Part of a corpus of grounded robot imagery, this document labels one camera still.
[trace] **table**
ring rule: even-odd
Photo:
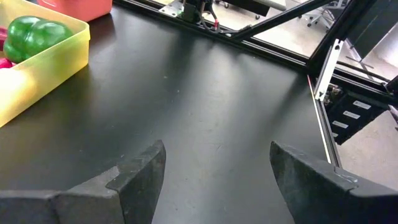
[[[256,13],[257,15],[267,16],[268,10],[274,9],[285,11],[285,0],[224,0],[234,6]]]
[[[305,75],[116,6],[90,31],[89,65],[0,129],[1,189],[66,190],[162,139],[153,223],[293,223],[269,147],[326,159]]]

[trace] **green bell pepper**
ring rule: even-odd
[[[34,16],[18,17],[8,27],[4,53],[10,61],[20,63],[72,35],[60,22]]]

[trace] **pink object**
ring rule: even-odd
[[[0,58],[0,68],[12,68],[12,62],[6,58]]]
[[[4,41],[7,38],[7,29],[0,27],[0,51],[2,51],[2,47],[4,45]]]
[[[37,0],[38,4],[62,14],[88,22],[108,14],[112,0]]]

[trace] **yellow object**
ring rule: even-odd
[[[62,22],[75,35],[11,69],[0,69],[0,127],[88,64],[87,23],[25,0],[0,0],[0,26],[8,27],[20,16]]]

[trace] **wire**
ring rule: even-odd
[[[202,16],[202,14],[204,13],[203,11],[205,10],[205,4],[206,4],[205,2],[202,3],[200,12],[198,12],[201,24],[207,31],[214,33],[214,34],[218,34],[218,33],[220,33],[220,26],[218,24],[218,19],[217,19],[216,14],[214,13],[213,7],[210,6],[209,10],[210,10],[210,14],[214,17],[214,20],[215,20],[215,23],[214,23],[215,30],[213,30],[211,27],[208,27],[206,25],[205,19]]]

